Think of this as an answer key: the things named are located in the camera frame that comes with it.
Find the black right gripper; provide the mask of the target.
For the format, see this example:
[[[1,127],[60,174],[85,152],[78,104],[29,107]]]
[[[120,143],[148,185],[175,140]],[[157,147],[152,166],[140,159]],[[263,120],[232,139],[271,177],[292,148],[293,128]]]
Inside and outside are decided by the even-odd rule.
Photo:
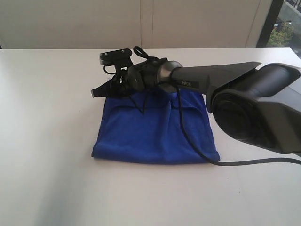
[[[144,61],[116,73],[110,82],[91,90],[92,98],[127,98],[152,88],[167,88],[168,82],[160,81],[158,73],[167,60]]]

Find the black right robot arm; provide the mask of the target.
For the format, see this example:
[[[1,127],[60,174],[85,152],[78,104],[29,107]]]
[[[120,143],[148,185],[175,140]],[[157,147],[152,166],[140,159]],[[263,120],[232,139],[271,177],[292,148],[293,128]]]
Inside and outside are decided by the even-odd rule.
[[[196,91],[233,139],[280,154],[301,150],[301,94],[292,87],[301,79],[298,67],[259,62],[184,67],[165,58],[110,65],[115,75],[93,89],[93,97],[122,98],[154,87]]]

